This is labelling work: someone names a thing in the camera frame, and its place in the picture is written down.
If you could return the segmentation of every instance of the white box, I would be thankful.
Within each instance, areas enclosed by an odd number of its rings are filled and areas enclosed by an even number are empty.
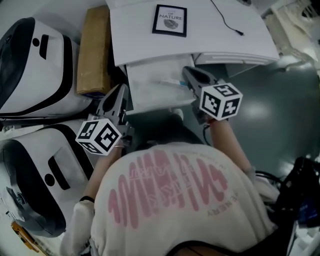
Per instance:
[[[217,84],[202,88],[200,109],[217,120],[234,117],[243,94],[231,83]]]
[[[84,121],[75,141],[92,154],[107,156],[121,137],[109,119],[100,119]]]

